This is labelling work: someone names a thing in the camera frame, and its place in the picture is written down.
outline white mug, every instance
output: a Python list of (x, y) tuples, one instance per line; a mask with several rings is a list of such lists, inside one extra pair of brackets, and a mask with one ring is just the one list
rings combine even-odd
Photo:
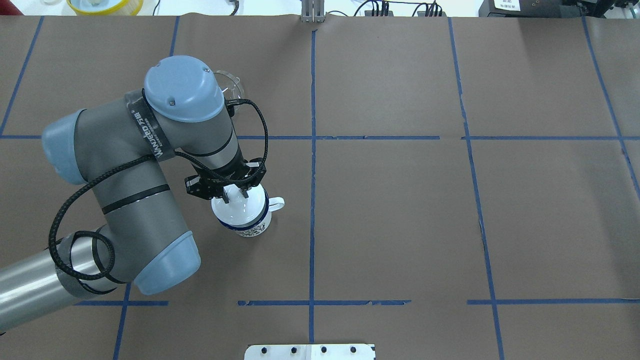
[(269, 198), (262, 185), (247, 191), (245, 198), (236, 185), (225, 186), (229, 203), (223, 199), (211, 199), (211, 209), (227, 229), (251, 238), (262, 234), (271, 223), (271, 213), (284, 207), (281, 197)]

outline cable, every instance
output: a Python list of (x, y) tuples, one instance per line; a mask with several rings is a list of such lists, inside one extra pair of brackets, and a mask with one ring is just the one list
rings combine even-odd
[(158, 0), (156, 7), (154, 8), (154, 12), (151, 13), (152, 16), (156, 14), (156, 9), (158, 9), (158, 5), (160, 5), (160, 1), (162, 0)]
[(376, 5), (376, 12), (380, 11), (380, 6), (379, 6), (379, 4), (378, 4), (378, 2), (376, 0), (366, 0), (364, 3), (360, 4), (360, 6), (358, 6), (358, 9), (356, 9), (356, 12), (353, 13), (353, 16), (358, 15), (358, 12), (360, 11), (360, 9), (362, 9), (362, 7), (366, 3), (374, 3)]
[(240, 0), (234, 1), (234, 11), (229, 14), (229, 16), (233, 16), (238, 12), (238, 8), (240, 8)]
[(242, 185), (255, 179), (255, 177), (258, 176), (262, 170), (264, 170), (264, 163), (267, 161), (267, 152), (269, 151), (269, 131), (267, 130), (267, 122), (264, 120), (264, 116), (262, 116), (262, 112), (260, 111), (260, 108), (258, 108), (258, 106), (253, 101), (249, 99), (233, 99), (233, 100), (227, 101), (227, 106), (236, 106), (236, 105), (242, 105), (242, 104), (249, 104), (253, 106), (255, 111), (258, 113), (258, 116), (260, 117), (260, 121), (262, 122), (262, 127), (264, 129), (264, 155), (262, 156), (262, 162), (260, 163), (260, 166), (258, 167), (257, 171), (255, 171), (252, 175), (249, 175), (248, 177), (242, 180), (229, 179), (228, 177), (224, 177), (218, 174), (217, 172), (215, 172), (214, 170), (211, 170), (206, 165), (199, 162), (196, 158), (194, 158), (189, 154), (176, 151), (175, 155), (189, 160), (190, 162), (200, 167), (202, 170), (206, 171), (207, 174), (209, 174), (211, 177), (220, 181), (224, 181), (226, 183)]
[(345, 13), (341, 12), (341, 11), (338, 11), (338, 10), (332, 10), (332, 11), (327, 12), (327, 13), (341, 13), (341, 14), (343, 14), (343, 15), (344, 15), (344, 16), (346, 16), (346, 17), (348, 17), (348, 16), (349, 16), (349, 15), (347, 15), (347, 14), (345, 14)]
[(60, 254), (58, 253), (58, 248), (57, 248), (57, 244), (60, 243), (56, 239), (56, 237), (58, 236), (58, 229), (60, 228), (60, 223), (62, 223), (62, 218), (67, 213), (67, 210), (69, 210), (69, 207), (71, 207), (71, 204), (73, 204), (80, 196), (82, 196), (82, 194), (86, 193), (87, 191), (91, 190), (94, 186), (98, 185), (99, 183), (105, 181), (106, 179), (110, 178), (111, 176), (121, 171), (127, 170), (128, 168), (132, 168), (136, 165), (144, 163), (145, 161), (149, 161), (155, 158), (156, 157), (154, 155), (149, 154), (149, 155), (142, 156), (141, 158), (135, 159), (133, 161), (130, 161), (128, 163), (124, 163), (115, 168), (112, 168), (111, 170), (100, 175), (99, 177), (96, 177), (94, 180), (91, 180), (88, 184), (84, 185), (80, 190), (76, 191), (73, 195), (71, 195), (67, 199), (67, 201), (65, 201), (62, 204), (62, 207), (60, 207), (60, 210), (58, 210), (58, 213), (56, 214), (56, 217), (53, 219), (53, 223), (51, 224), (51, 228), (49, 229), (49, 254), (51, 255), (51, 259), (53, 260), (53, 263), (56, 265), (57, 268), (59, 268), (60, 270), (62, 270), (62, 272), (64, 272), (65, 274), (71, 277), (74, 277), (79, 280), (87, 280), (87, 281), (101, 279), (107, 276), (111, 272), (111, 270), (113, 269), (113, 265), (115, 264), (115, 250), (113, 248), (113, 244), (111, 240), (109, 240), (106, 236), (100, 233), (96, 233), (94, 231), (76, 232), (74, 234), (74, 239), (72, 240), (71, 246), (73, 246), (73, 243), (77, 240), (78, 236), (93, 236), (94, 238), (97, 238), (98, 240), (100, 240), (104, 244), (104, 246), (107, 247), (107, 251), (109, 252), (109, 263), (107, 264), (107, 266), (105, 266), (104, 270), (97, 274), (89, 275), (89, 274), (84, 274), (82, 272), (75, 271), (73, 269), (73, 266), (67, 265), (60, 258)]
[(406, 1), (387, 1), (388, 3), (394, 3), (394, 4), (411, 4), (411, 5), (418, 5), (421, 3), (408, 3)]
[(420, 6), (426, 6), (427, 10), (429, 10), (429, 4), (427, 3), (420, 3), (418, 6), (415, 7), (415, 10), (413, 11), (413, 14), (411, 14), (412, 17), (415, 16), (415, 14), (418, 12), (418, 9), (420, 8)]
[(386, 0), (382, 0), (382, 9), (378, 16), (389, 16), (389, 3)]

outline white bracket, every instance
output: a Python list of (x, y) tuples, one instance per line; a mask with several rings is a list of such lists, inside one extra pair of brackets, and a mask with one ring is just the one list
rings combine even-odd
[(244, 360), (376, 360), (371, 344), (252, 345)]
[(301, 0), (302, 22), (324, 22), (324, 0)]

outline yellow container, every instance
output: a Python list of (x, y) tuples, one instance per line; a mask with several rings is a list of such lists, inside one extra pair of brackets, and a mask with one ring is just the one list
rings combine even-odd
[(102, 0), (92, 5), (88, 0), (67, 0), (78, 15), (136, 15), (143, 0)]

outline blue tape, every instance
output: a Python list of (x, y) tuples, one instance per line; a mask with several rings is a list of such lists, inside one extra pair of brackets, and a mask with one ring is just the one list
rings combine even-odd
[(169, 56), (173, 56), (173, 50), (175, 49), (175, 39), (178, 37), (178, 26), (180, 24), (180, 17), (175, 17), (175, 24), (173, 25), (173, 38), (171, 40), (171, 49), (169, 50)]
[(498, 299), (467, 300), (467, 305), (640, 304), (640, 299)]
[(598, 66), (598, 60), (596, 59), (596, 54), (593, 52), (593, 46), (591, 45), (591, 37), (589, 36), (589, 28), (587, 27), (587, 20), (584, 16), (582, 17), (582, 27), (584, 28), (584, 36), (587, 39), (587, 46), (589, 47), (589, 53), (591, 54), (591, 61), (593, 61), (593, 67), (596, 70), (596, 75), (598, 76), (598, 81), (600, 82), (600, 88), (602, 88), (604, 99), (607, 102), (607, 107), (609, 108), (609, 114), (611, 115), (613, 126), (616, 128), (616, 134), (618, 135), (618, 140), (620, 141), (620, 147), (622, 148), (622, 153), (625, 157), (625, 161), (627, 162), (627, 168), (629, 169), (629, 174), (631, 175), (631, 181), (634, 184), (634, 189), (636, 189), (636, 196), (638, 200), (640, 200), (640, 187), (638, 187), (636, 172), (634, 171), (634, 167), (631, 164), (631, 159), (629, 158), (629, 154), (627, 152), (627, 146), (625, 145), (625, 141), (623, 140), (623, 137), (622, 137), (622, 132), (620, 131), (620, 125), (618, 124), (616, 113), (613, 111), (613, 106), (611, 106), (611, 100), (609, 98), (607, 87), (604, 85), (604, 80), (602, 79), (602, 74), (600, 73), (600, 67)]
[(122, 310), (120, 312), (120, 325), (118, 325), (118, 335), (116, 336), (116, 345), (113, 349), (113, 360), (118, 360), (120, 355), (120, 344), (122, 343), (122, 333), (124, 332), (124, 321), (127, 318), (127, 306), (129, 305), (129, 293), (131, 292), (131, 283), (127, 284), (122, 299)]
[(458, 96), (460, 98), (460, 110), (462, 111), (462, 118), (464, 119), (465, 125), (465, 138), (467, 143), (467, 153), (469, 156), (469, 165), (471, 166), (471, 179), (474, 184), (474, 193), (476, 196), (476, 208), (478, 213), (478, 220), (480, 223), (480, 233), (482, 237), (482, 243), (484, 246), (484, 266), (486, 268), (486, 277), (489, 283), (489, 295), (491, 296), (492, 311), (493, 311), (493, 326), (495, 327), (495, 338), (498, 344), (498, 355), (500, 360), (504, 360), (504, 349), (502, 347), (502, 334), (500, 332), (500, 320), (498, 318), (498, 307), (495, 303), (495, 290), (493, 287), (493, 275), (491, 271), (491, 261), (489, 258), (489, 246), (486, 242), (486, 231), (484, 229), (484, 218), (482, 213), (482, 204), (480, 203), (480, 191), (478, 189), (477, 177), (476, 177), (476, 165), (474, 164), (474, 156), (473, 150), (471, 148), (471, 139), (469, 133), (469, 124), (467, 122), (467, 112), (465, 110), (465, 105), (462, 101), (462, 82), (460, 79), (460, 68), (458, 67), (458, 54), (456, 52), (456, 40), (453, 35), (453, 23), (451, 22), (451, 18), (447, 19), (449, 21), (449, 36), (451, 38), (451, 51), (453, 52), (453, 64), (456, 69), (456, 81), (458, 83)]
[(316, 300), (317, 306), (404, 306), (411, 300)]
[[(404, 306), (411, 300), (315, 300), (314, 306)], [(308, 306), (308, 300), (249, 300), (239, 301), (238, 306)]]
[(33, 33), (33, 38), (31, 39), (31, 45), (29, 46), (29, 50), (27, 51), (27, 56), (24, 58), (24, 62), (22, 63), (22, 68), (20, 69), (18, 80), (16, 80), (15, 82), (15, 87), (13, 88), (11, 99), (9, 99), (9, 104), (7, 105), (6, 111), (4, 112), (2, 124), (0, 124), (0, 135), (2, 135), (2, 133), (4, 132), (4, 127), (6, 126), (6, 122), (7, 120), (9, 120), (9, 114), (11, 113), (11, 108), (13, 106), (15, 96), (18, 94), (18, 89), (20, 88), (22, 77), (24, 76), (24, 72), (27, 69), (27, 64), (29, 63), (29, 59), (31, 58), (31, 53), (33, 52), (33, 48), (36, 45), (36, 40), (38, 39), (38, 34), (40, 33), (40, 28), (42, 27), (43, 21), (44, 21), (44, 16), (41, 16), (40, 21), (38, 21), (38, 26), (36, 27), (36, 31), (35, 33)]
[(0, 135), (0, 139), (41, 139), (41, 135)]
[[(264, 140), (264, 135), (239, 135), (240, 140)], [(269, 140), (311, 140), (311, 136), (281, 135), (269, 136)]]
[(470, 140), (619, 140), (617, 136), (469, 136)]
[(316, 31), (311, 31), (311, 210), (309, 232), (309, 343), (314, 343), (316, 277)]
[(238, 306), (308, 306), (308, 300), (249, 300), (239, 301)]
[(369, 135), (339, 135), (317, 136), (318, 140), (439, 140), (439, 136), (369, 136)]
[(169, 306), (169, 302), (168, 301), (135, 300), (135, 301), (129, 301), (127, 306)]

